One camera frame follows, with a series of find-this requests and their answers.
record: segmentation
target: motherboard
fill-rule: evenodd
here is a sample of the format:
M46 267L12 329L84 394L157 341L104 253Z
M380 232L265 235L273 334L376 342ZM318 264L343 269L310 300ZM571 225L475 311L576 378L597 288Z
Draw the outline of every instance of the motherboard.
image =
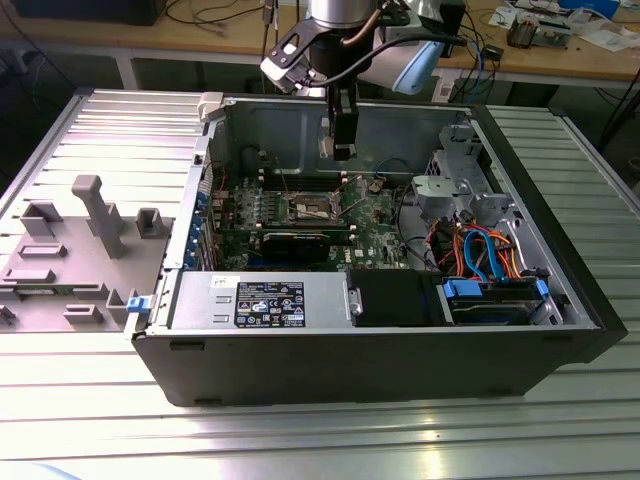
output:
M350 175L244 178L212 194L209 250L216 270L409 268L395 224L396 188Z

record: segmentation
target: paper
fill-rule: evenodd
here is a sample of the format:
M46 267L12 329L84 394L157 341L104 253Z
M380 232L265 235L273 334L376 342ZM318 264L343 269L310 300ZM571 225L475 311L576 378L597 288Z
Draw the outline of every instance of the paper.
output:
M519 11L519 8L498 7L491 17L491 20L489 20L489 25L506 28L508 30L511 28L511 24L516 19Z
M640 35L625 37L609 30L598 30L597 32L582 35L581 38L610 52L619 52L625 48L640 46Z

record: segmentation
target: wire bundle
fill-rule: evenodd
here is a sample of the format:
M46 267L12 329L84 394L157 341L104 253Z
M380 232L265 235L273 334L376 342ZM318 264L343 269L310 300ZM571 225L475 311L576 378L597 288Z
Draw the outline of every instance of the wire bundle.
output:
M438 222L429 232L427 243L431 242L437 228ZM482 256L475 263L471 253L472 242L486 245ZM438 261L438 267L442 269L446 260L454 256L456 276L466 278L468 271L470 271L473 274L469 275L470 279L487 282L489 279L480 266L488 260L496 280L520 279L522 275L516 261L515 250L516 245L500 232L486 229L475 223L463 224L453 229L452 249Z

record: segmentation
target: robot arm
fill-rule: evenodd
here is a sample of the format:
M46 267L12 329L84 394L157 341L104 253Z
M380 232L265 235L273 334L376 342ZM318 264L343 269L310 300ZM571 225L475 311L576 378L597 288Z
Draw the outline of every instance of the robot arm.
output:
M348 160L354 151L358 77L414 94L426 83L445 43L466 44L444 35L439 18L419 17L402 0L309 0L308 8L308 18L282 37L261 69L286 93L325 88L325 150L336 161Z

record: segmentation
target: floor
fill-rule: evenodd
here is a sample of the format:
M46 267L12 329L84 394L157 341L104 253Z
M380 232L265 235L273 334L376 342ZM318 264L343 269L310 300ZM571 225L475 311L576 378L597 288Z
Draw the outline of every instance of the floor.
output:
M52 60L78 86L120 88L115 62L110 58L70 55L51 55ZM18 78L9 72L0 75L0 190L4 191L20 170L29 154L47 132L60 109L72 94L71 89L41 56L29 55L29 73ZM144 89L173 91L224 91L229 93L260 93L261 82L257 67L249 65L223 65L165 61L137 60L136 69ZM428 101L435 79L417 96L417 101ZM507 101L511 84L496 82L490 90L488 103L503 105ZM487 94L479 95L475 103L487 103ZM622 91L611 91L621 96ZM404 98L377 88L362 88L369 97ZM530 95L512 98L512 104L529 105ZM549 102L550 107L561 108L595 142L607 121L613 106L606 103L592 88L560 87ZM634 187L640 174L634 175L628 161L640 156L640 119L632 119L605 152L605 158L618 174Z

